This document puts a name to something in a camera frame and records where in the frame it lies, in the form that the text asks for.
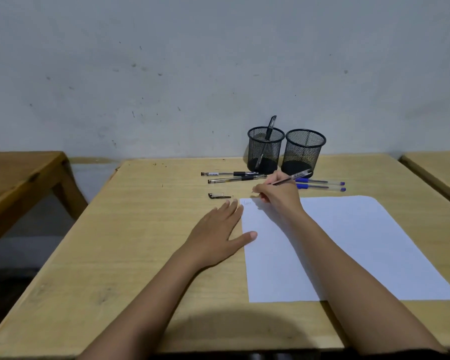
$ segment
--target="black mesh pen holder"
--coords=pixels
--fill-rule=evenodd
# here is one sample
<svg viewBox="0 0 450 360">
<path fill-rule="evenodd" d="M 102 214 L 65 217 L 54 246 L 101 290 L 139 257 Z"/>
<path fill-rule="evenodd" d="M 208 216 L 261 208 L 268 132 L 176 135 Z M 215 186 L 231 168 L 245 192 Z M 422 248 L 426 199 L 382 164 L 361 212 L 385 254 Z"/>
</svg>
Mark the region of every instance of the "black mesh pen holder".
<svg viewBox="0 0 450 360">
<path fill-rule="evenodd" d="M 272 174 L 277 170 L 278 157 L 285 133 L 273 128 L 270 139 L 265 139 L 267 126 L 254 127 L 248 130 L 248 161 L 246 167 L 250 172 Z"/>
<path fill-rule="evenodd" d="M 318 155 L 327 139 L 319 132 L 296 128 L 286 135 L 285 154 L 283 155 L 282 172 L 292 175 L 306 169 L 313 169 L 317 164 Z"/>
</svg>

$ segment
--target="hand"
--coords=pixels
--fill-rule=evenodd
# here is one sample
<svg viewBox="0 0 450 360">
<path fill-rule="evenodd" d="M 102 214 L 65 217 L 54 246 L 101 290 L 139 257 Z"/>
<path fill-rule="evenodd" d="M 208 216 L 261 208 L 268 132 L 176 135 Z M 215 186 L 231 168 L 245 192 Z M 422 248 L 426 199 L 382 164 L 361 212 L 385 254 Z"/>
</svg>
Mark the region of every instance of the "hand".
<svg viewBox="0 0 450 360">
<path fill-rule="evenodd" d="M 259 193 L 262 201 L 271 203 L 278 213 L 285 216 L 291 213 L 303 212 L 299 190 L 294 180 L 279 186 L 270 184 L 288 177 L 289 175 L 284 172 L 275 170 L 263 184 L 257 184 L 253 187 L 253 192 Z"/>
<path fill-rule="evenodd" d="M 227 200 L 208 212 L 190 232 L 181 249 L 197 260 L 198 269 L 218 264 L 257 238 L 257 233 L 250 231 L 228 239 L 242 217 L 243 206 L 237 206 L 236 199 L 232 203 Z"/>
</svg>

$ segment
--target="wooden desk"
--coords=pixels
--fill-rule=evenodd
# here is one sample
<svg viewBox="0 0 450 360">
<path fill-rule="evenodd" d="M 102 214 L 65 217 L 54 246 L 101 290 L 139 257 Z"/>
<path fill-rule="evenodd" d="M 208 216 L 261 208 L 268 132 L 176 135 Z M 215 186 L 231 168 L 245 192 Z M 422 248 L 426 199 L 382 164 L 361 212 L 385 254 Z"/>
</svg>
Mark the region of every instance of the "wooden desk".
<svg viewBox="0 0 450 360">
<path fill-rule="evenodd" d="M 450 151 L 407 152 L 400 161 L 450 200 Z"/>
<path fill-rule="evenodd" d="M 87 207 L 63 152 L 0 152 L 0 237 L 50 189 L 74 219 Z"/>
<path fill-rule="evenodd" d="M 207 193 L 250 197 L 257 181 L 207 185 L 200 172 L 217 169 L 246 167 L 241 158 L 124 162 L 0 324 L 0 358 L 84 350 L 221 203 Z M 384 154 L 321 156 L 315 176 L 378 199 L 450 282 L 450 202 L 442 195 Z M 232 236 L 240 233 L 239 224 Z M 406 305 L 450 347 L 450 301 Z M 329 315 L 320 302 L 249 303 L 242 249 L 198 275 L 159 351 L 341 348 Z"/>
</svg>

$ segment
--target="white paper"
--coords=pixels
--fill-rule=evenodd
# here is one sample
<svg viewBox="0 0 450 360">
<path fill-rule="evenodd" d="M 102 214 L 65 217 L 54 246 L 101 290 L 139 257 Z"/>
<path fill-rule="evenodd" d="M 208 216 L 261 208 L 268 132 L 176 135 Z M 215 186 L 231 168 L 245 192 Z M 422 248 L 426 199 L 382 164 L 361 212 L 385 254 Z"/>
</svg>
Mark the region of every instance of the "white paper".
<svg viewBox="0 0 450 360">
<path fill-rule="evenodd" d="M 300 199 L 331 239 L 400 300 L 450 300 L 450 285 L 378 201 L 367 196 Z M 242 198 L 242 230 L 257 231 L 245 246 L 250 302 L 320 301 L 305 257 L 277 212 Z"/>
</svg>

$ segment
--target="person writing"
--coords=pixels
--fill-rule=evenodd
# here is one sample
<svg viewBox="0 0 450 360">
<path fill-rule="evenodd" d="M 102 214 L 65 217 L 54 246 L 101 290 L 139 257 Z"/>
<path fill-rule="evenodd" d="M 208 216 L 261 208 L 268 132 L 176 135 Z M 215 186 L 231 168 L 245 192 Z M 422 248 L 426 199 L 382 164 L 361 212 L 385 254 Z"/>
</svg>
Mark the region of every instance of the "person writing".
<svg viewBox="0 0 450 360">
<path fill-rule="evenodd" d="M 351 345 L 380 359 L 448 358 L 430 331 L 380 282 L 346 254 L 303 210 L 294 181 L 275 171 L 253 192 L 270 203 L 300 243 L 315 277 Z M 79 360 L 145 359 L 152 354 L 194 276 L 252 242 L 260 233 L 229 239 L 243 206 L 225 202 L 208 212 L 137 297 L 84 350 Z"/>
</svg>

